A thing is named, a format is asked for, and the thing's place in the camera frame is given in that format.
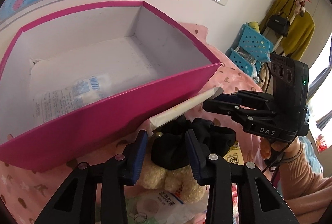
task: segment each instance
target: hanging clothes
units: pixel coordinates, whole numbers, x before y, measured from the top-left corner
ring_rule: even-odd
[[[266,23],[273,14],[278,14],[287,0],[276,0],[261,24],[259,25],[260,32],[263,33],[266,29]],[[293,1],[290,0],[285,7],[285,13],[291,9]],[[290,18],[294,14],[295,8],[290,13]],[[310,13],[305,12],[304,17],[300,15],[295,16],[294,21],[289,27],[288,36],[284,37],[280,45],[282,46],[285,54],[292,59],[300,60],[306,48],[308,47],[315,29],[315,23]]]

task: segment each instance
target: pink bedsheet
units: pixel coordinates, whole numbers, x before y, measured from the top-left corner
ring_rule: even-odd
[[[201,91],[206,91],[215,86],[221,86],[228,94],[239,89],[260,91],[260,88],[252,79],[241,72],[222,52],[206,43],[208,34],[206,27],[195,24],[182,25],[202,41],[222,62],[222,66]],[[188,111],[186,117],[191,120],[202,117],[212,120],[215,125],[234,129],[244,161],[253,161],[258,167],[263,168],[263,160],[259,153],[259,137],[244,133],[242,126],[233,122],[229,116],[207,113],[199,105]],[[28,171],[0,162],[0,197],[18,224],[33,224],[54,192],[78,163],[85,161],[90,165],[94,165],[105,162],[115,154],[122,152],[124,145],[118,144],[118,142],[106,145],[99,150],[44,173]],[[140,190],[135,187],[131,190],[130,195],[135,194],[133,191]]]

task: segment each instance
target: pink box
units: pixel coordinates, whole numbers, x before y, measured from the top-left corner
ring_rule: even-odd
[[[0,160],[45,171],[82,156],[193,97],[220,64],[146,2],[91,3],[39,18],[18,31],[1,61]],[[105,98],[61,116],[63,102],[49,108],[64,98],[59,90],[99,73],[110,82]],[[45,92],[57,93],[40,107]]]

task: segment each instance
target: wrist strap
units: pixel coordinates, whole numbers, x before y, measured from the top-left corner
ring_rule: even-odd
[[[290,0],[287,0],[287,1],[286,1],[286,3],[283,5],[283,7],[281,8],[281,10],[279,11],[278,15],[280,15],[280,14],[282,13],[283,9],[286,7],[286,5],[289,3],[289,1],[290,1]],[[288,14],[288,16],[287,16],[287,19],[288,19],[288,20],[289,20],[289,17],[290,17],[290,15],[291,15],[291,12],[292,12],[292,10],[293,10],[294,4],[295,4],[295,0],[293,0],[292,7],[291,7],[291,9],[290,9],[290,11],[289,11],[289,14]]]
[[[303,151],[303,144],[300,142],[300,150],[298,151],[298,153],[292,158],[282,159],[281,163],[289,163],[289,162],[292,162],[292,161],[296,160],[300,156],[302,151]]]

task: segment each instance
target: black handbag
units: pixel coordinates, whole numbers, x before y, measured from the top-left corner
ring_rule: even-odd
[[[291,25],[289,21],[289,17],[291,15],[291,12],[293,10],[295,0],[293,0],[293,5],[289,11],[289,14],[287,15],[286,13],[283,12],[283,9],[286,7],[287,3],[290,0],[287,0],[284,6],[281,8],[280,12],[278,14],[273,14],[271,15],[270,19],[268,20],[268,23],[266,26],[268,26],[270,29],[272,29],[274,32],[287,37],[289,27]]]

